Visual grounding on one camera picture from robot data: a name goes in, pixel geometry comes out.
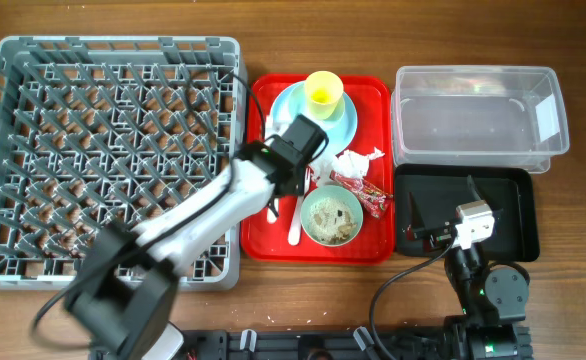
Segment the red tray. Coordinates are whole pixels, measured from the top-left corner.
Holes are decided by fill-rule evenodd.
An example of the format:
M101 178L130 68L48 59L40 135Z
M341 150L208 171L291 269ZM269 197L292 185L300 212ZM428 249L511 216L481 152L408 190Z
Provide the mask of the red tray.
M270 74L259 78L253 91L268 114L277 95L287 86L306 79L307 75ZM351 97L358 117L358 130L347 147L360 154L377 147L385 155L373 160L366 179L382 190L393 193L393 149L391 147L390 95L386 85L370 76L341 76L344 91ZM260 117L255 103L249 100L247 141L260 136ZM288 244L287 237L296 198L280 200L280 217L274 224L266 221L264 209L241 225L240 242L246 253L258 260L372 265L383 262L395 246L395 208L389 207L380 220L364 212L364 223L358 236L340 247L325 247L311 240L304 230L297 246Z

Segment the crumpled napkin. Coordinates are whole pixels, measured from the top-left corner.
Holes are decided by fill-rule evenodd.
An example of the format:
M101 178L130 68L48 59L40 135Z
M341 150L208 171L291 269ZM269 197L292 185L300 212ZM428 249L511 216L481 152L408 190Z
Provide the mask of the crumpled napkin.
M322 156L309 164L311 170L313 170L313 176L311 177L313 182L317 186L322 186L333 181L330 178L331 171L352 179L363 179L369 172L369 161L384 156L384 153L378 148L373 149L373 153L368 155L360 155L351 150L345 150L339 157L322 154Z

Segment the wooden table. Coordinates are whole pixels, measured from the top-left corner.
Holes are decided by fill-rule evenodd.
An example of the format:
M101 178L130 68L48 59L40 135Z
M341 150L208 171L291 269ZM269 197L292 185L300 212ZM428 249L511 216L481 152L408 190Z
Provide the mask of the wooden table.
M526 324L536 359L586 359L586 1L142 1L0 0L0 39L18 34L229 35L251 81L267 73L368 74L395 85L403 65L543 65L555 69L571 149L534 176L542 247L531 272ZM418 259L377 267L265 264L242 258L224 293L180 295L183 329L310 330L366 325L374 291ZM49 292L0 292L0 358L85 359L35 347L27 326ZM394 285L379 304L383 325L436 325L460 312L442 263ZM54 311L45 333L85 337Z

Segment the food bowl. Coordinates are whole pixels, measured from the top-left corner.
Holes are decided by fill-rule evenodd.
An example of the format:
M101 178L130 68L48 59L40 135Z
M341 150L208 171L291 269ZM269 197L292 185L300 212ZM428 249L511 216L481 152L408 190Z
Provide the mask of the food bowl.
M329 209L335 210L336 215L327 215ZM304 232L313 241L322 246L337 247L348 244L357 236L362 229L364 213L359 200L350 191L341 186L326 185L313 190L304 199L300 220ZM335 220L335 228L339 228L340 224L346 226L342 229L346 229L348 235L342 237L343 232L335 231L335 236L327 240L327 233L331 233L330 230L334 228L327 224L329 220Z

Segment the tray rim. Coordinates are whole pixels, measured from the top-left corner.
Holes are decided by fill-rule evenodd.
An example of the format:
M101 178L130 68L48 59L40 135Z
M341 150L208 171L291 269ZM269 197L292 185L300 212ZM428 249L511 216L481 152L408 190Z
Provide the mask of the tray rim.
M270 85L273 83L273 78L277 78L280 83L291 83L294 84L298 81L303 81L306 77L308 76L308 74L279 74L279 73L271 73L271 74L266 74L261 76L260 78L258 78L255 83L253 83L253 86L251 87L251 89L253 90L253 92L257 95L259 93L259 89L262 88L265 85ZM389 88L386 86L386 84L380 80L379 78L375 77L375 76L370 76L370 75L341 75L338 74L338 76L340 77L340 79L342 79L342 81L344 83L347 83L349 81L355 81L355 80L365 80L367 81L370 86L373 86L376 90L378 90L380 92L380 98L382 101L381 104L381 110L382 110L382 116L386 119L382 120L382 126L383 126L383 132L385 132L387 134L386 136L386 140L389 142L389 146L388 149L390 152L393 151L393 143L392 143L392 132L391 132L391 109L390 109L390 103L391 103L391 94L389 92ZM255 105L254 101L250 101L249 104L249 112L253 112L255 113L257 111L257 106ZM246 124L246 139L250 139L249 137L249 132L251 131L251 127L249 125L249 121L251 121L251 114L247 114L246 116L247 119L247 124ZM393 165L393 157L390 156L390 153L387 151L385 153L387 156L384 157L384 164L385 166L389 166L390 169L394 168ZM393 187L395 186L395 171L392 170L391 172L391 176L392 179L390 181L390 191L389 192L393 192L394 189ZM310 259L291 259L290 256L287 256L286 258L272 258L272 257L268 257L268 256L263 256L262 254L256 253L252 250L251 247L247 247L244 246L244 243L248 236L248 229L247 229L247 223L248 221L250 221L249 219L245 219L241 222L240 224L240 247L244 250L244 252L246 252L247 255L249 255L249 257L255 259L255 260L259 260L259 261L264 261L264 262L273 262L273 263L298 263L298 264L324 264L324 265L360 265L360 266L370 266L370 265L379 265L381 263L383 263L384 261L388 260L391 255L395 252L395 246L396 246L396 229L395 229L395 206L391 207L391 209L388 210L389 212L391 212L392 214L385 214L385 217L391 216L393 218L392 221L392 225L390 226L390 234L389 236L392 237L392 240L388 242L388 245L386 246L386 248L382 248L382 251L380 253L379 256L377 256L374 260L362 260L362 259L353 259L350 261L345 261L343 259L338 259L338 260L334 260L334 259L330 259L330 258L325 258L322 260L310 260Z
M523 258L523 259L515 259L515 260L510 260L510 261L516 261L516 262L533 262L535 260L537 260L540 257L541 254L541 247L540 247L540 236L539 236L539 230L538 230L538 226L537 226L537 214L536 214L536 207L535 207L535 191L533 188L533 179L531 177L531 174L522 169L522 168L511 168L511 167L494 167L494 166L458 166L458 165L434 165L434 164L401 164L398 167L395 168L395 171L393 173L393 182L395 184L395 181L397 179L398 176L402 175L402 172L406 171L406 169L419 169L419 168L429 168L431 169L431 171L433 172L437 172L437 175L430 175L430 176L454 176L451 175L450 173L448 173L448 171L451 170L458 170L461 172L498 172L500 174L506 174L506 175L510 175L513 174L512 176L509 176L508 179L511 181L514 181L518 187L519 186L523 186L525 187L525 191L529 191L531 194L531 198L530 198L530 205L531 206L522 206L520 205L520 224L522 224L522 218L530 218L532 219L532 224L529 224L529 226L531 227L530 229L530 236L531 238L526 239L524 241L530 242L533 241L534 242L534 246L533 246L533 253L532 256ZM428 256L428 255L410 255L410 254L406 254L404 252L401 251L401 247L399 246L399 235L397 235L397 231L396 231L396 249L397 249L397 253L401 254L403 256L409 256L409 257L432 257L432 256L436 256L437 253L434 253L432 256Z

